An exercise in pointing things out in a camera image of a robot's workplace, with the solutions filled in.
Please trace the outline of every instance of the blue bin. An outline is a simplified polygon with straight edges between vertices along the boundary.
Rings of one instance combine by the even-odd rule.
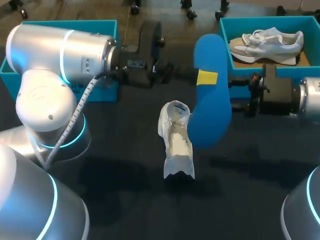
[[[263,16],[222,18],[218,34],[225,40],[228,49],[228,73],[234,77],[250,77],[253,73],[262,73],[262,68],[236,68],[228,42],[239,38],[242,34],[250,34],[255,30],[276,27],[279,31],[294,34],[302,31],[304,34],[303,51],[310,66],[278,66],[277,76],[293,78],[299,83],[304,77],[320,77],[320,25],[313,16]],[[230,95],[238,98],[249,97],[245,87],[232,87]]]
[[[100,33],[116,39],[117,46],[121,46],[116,20],[74,20],[74,21],[24,21],[22,24],[41,25],[77,31]],[[16,100],[20,85],[21,75],[15,73],[4,58],[0,68],[0,77],[7,87],[10,95]],[[80,84],[70,84],[69,87],[75,94],[77,101],[80,100],[85,87]],[[116,102],[118,95],[118,83],[114,82],[109,88],[96,87],[88,98],[89,102]]]

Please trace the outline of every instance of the cable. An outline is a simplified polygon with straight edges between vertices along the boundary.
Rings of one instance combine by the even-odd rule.
[[[72,117],[68,123],[68,125],[66,126],[63,134],[61,135],[61,137],[59,138],[58,142],[55,144],[54,148],[52,149],[52,151],[50,152],[49,156],[47,157],[45,164],[43,165],[43,168],[45,170],[48,170],[53,159],[55,158],[57,152],[59,151],[61,145],[64,143],[64,141],[66,140],[66,138],[68,137],[69,133],[71,132],[71,130],[73,129],[74,125],[76,124],[79,116],[81,115],[82,110],[85,107],[85,104],[88,100],[89,95],[91,94],[91,92],[93,91],[94,87],[97,85],[99,79],[102,76],[106,76],[106,74],[104,72],[101,72],[99,74],[97,74],[96,76],[94,76],[91,81],[89,82],[88,86],[85,88],[81,99],[78,103],[78,105],[76,106]]]

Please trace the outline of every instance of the dark tabletop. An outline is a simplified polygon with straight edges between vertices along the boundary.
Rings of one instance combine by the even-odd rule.
[[[0,97],[0,131],[18,126],[2,82]],[[150,90],[124,86],[117,103],[87,104],[85,163],[75,174],[61,166],[55,177],[86,202],[90,240],[284,239],[281,206],[318,165],[320,127],[234,114],[219,144],[194,149],[194,181],[183,174],[164,180],[160,110],[172,100],[192,110],[195,99],[194,86],[173,80]]]

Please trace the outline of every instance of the sneaker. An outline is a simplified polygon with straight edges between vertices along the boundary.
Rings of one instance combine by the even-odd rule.
[[[296,65],[297,56],[304,45],[304,34],[282,33],[275,27],[243,34],[229,43],[231,54],[245,62],[254,63],[259,59],[270,59],[284,65]]]
[[[161,109],[158,134],[165,144],[164,179],[180,171],[195,179],[193,149],[187,133],[190,115],[188,106],[179,101],[168,102]]]

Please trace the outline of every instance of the yellow tag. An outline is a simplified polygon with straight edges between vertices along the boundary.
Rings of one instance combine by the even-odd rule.
[[[197,86],[198,85],[216,85],[217,79],[218,79],[217,72],[199,70],[196,85]]]

